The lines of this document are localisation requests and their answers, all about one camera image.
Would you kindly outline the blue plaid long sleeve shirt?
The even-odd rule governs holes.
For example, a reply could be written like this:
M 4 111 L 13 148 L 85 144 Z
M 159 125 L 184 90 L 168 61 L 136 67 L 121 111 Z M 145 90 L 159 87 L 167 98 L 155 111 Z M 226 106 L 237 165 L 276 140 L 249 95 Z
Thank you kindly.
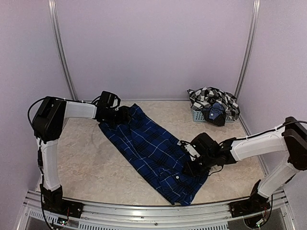
M 190 156 L 180 147 L 179 139 L 149 118 L 133 104 L 121 106 L 130 121 L 103 121 L 99 127 L 133 168 L 170 204 L 189 206 L 208 178 L 208 173 L 189 176 L 183 173 Z

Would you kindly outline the light blue plastic basket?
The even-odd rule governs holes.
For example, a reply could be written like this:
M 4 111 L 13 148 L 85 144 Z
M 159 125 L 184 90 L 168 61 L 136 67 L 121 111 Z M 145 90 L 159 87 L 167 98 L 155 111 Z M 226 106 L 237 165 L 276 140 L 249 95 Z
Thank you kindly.
M 206 122 L 206 120 L 205 120 L 201 111 L 195 111 L 195 110 L 191 109 L 191 113 L 192 113 L 192 118 L 193 118 L 194 122 Z M 225 122 L 226 123 L 233 123 L 234 120 L 232 120 L 232 118 L 230 116 L 226 115 Z

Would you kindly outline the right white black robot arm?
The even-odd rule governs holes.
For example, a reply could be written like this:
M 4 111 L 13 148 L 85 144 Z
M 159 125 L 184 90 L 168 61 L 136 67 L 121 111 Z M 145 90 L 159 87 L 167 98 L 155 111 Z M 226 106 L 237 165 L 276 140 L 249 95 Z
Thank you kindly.
M 280 186 L 290 181 L 298 172 L 307 169 L 307 130 L 306 121 L 290 116 L 273 129 L 246 136 L 229 138 L 220 143 L 207 133 L 197 135 L 191 142 L 181 141 L 183 150 L 189 154 L 188 147 L 197 153 L 187 161 L 183 173 L 200 176 L 214 166 L 235 164 L 247 158 L 281 152 L 285 158 L 275 169 L 255 184 L 251 198 L 245 202 L 248 212 L 255 213 L 264 205 Z

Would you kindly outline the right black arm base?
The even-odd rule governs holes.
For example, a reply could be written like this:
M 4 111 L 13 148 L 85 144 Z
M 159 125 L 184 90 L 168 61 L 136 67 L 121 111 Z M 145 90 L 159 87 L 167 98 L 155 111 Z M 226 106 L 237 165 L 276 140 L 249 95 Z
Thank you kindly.
M 233 218 L 254 214 L 271 208 L 268 201 L 269 199 L 258 194 L 260 182 L 261 180 L 258 180 L 255 183 L 249 198 L 229 204 L 231 216 Z

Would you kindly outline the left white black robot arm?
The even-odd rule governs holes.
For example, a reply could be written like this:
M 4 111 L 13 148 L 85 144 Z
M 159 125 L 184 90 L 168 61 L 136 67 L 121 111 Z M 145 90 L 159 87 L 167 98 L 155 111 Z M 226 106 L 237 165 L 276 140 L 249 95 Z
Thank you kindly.
M 68 118 L 92 119 L 112 124 L 127 123 L 129 109 L 120 106 L 121 100 L 113 93 L 103 91 L 92 103 L 46 96 L 34 102 L 40 106 L 33 119 L 28 119 L 38 146 L 38 167 L 42 175 L 41 191 L 61 188 L 57 169 L 57 147 L 64 120 Z

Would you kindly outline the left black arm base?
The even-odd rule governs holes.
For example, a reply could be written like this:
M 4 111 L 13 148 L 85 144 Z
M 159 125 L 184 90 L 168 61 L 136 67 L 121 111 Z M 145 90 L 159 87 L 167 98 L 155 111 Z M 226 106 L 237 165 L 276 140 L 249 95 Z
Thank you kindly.
M 43 209 L 66 217 L 81 218 L 84 204 L 63 198 L 62 186 L 54 191 L 40 184 Z

